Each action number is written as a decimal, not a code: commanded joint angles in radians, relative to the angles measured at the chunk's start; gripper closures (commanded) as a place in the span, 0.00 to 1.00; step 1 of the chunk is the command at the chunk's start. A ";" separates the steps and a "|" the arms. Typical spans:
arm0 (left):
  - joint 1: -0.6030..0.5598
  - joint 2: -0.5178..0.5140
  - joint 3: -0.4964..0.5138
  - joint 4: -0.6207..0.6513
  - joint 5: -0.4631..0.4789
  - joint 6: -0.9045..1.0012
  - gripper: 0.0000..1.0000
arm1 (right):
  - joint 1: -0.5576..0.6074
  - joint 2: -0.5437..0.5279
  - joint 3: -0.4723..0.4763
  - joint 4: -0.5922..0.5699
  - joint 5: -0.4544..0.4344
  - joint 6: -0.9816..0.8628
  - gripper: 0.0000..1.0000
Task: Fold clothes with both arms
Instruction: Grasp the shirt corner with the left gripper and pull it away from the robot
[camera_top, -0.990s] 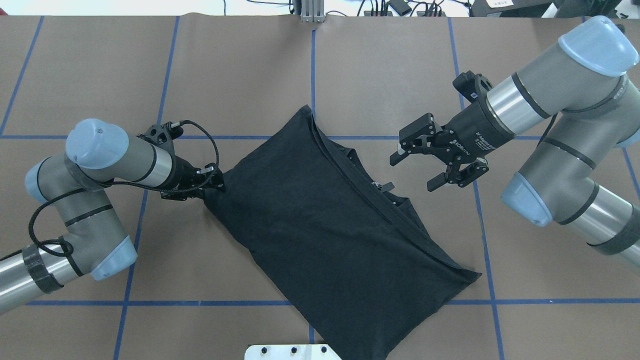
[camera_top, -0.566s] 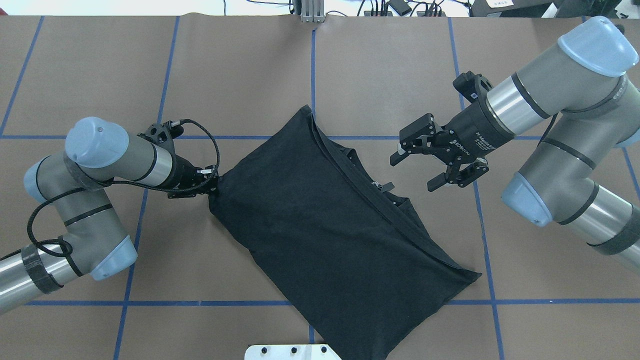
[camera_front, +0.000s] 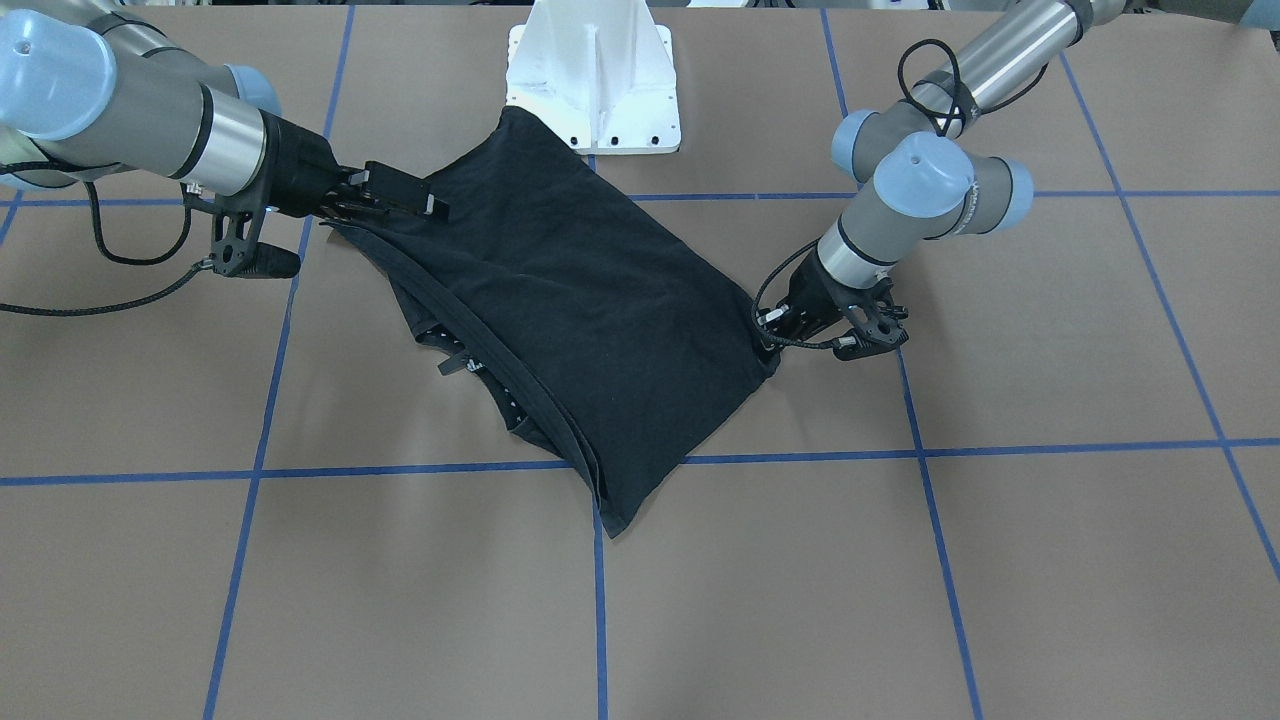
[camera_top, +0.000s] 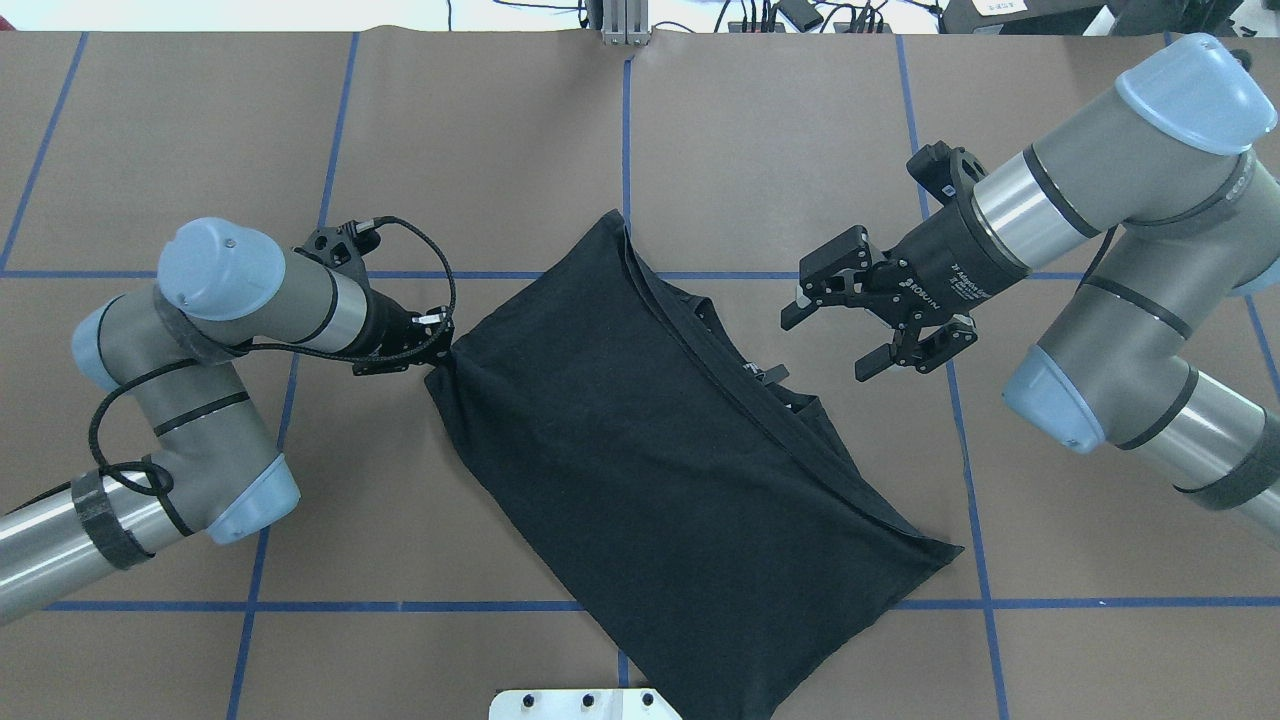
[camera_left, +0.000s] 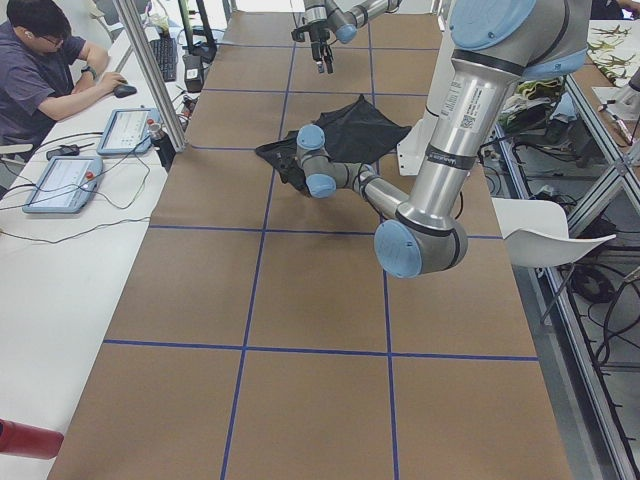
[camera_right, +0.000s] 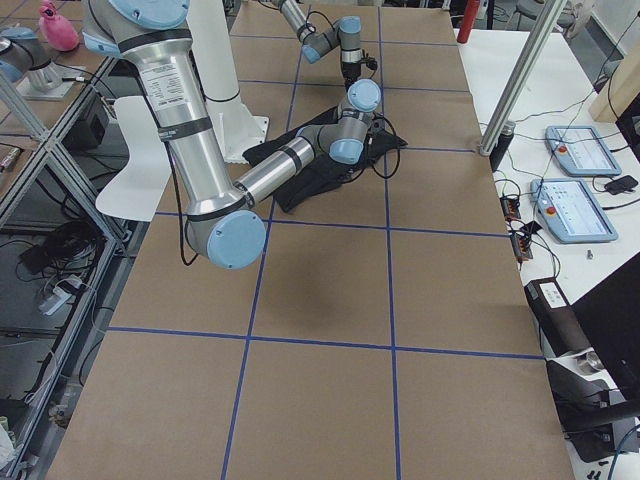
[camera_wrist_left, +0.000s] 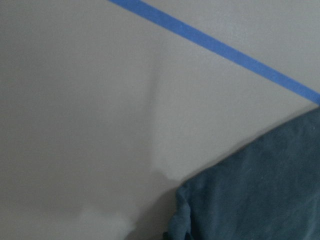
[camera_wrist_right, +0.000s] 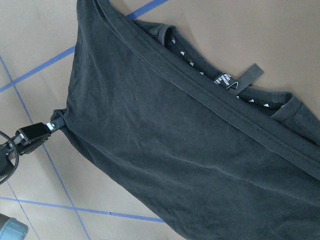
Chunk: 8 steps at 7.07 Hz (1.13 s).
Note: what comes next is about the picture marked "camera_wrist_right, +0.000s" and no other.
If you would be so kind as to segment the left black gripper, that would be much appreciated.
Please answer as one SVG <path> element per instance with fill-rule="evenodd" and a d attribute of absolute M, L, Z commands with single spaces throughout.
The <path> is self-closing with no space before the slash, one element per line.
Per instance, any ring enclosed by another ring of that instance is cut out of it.
<path fill-rule="evenodd" d="M 64 119 L 58 117 L 48 123 L 39 122 L 19 128 L 14 143 L 8 140 L 0 145 L 0 179 L 7 180 L 13 175 L 19 165 L 19 155 L 30 154 L 64 126 Z"/>

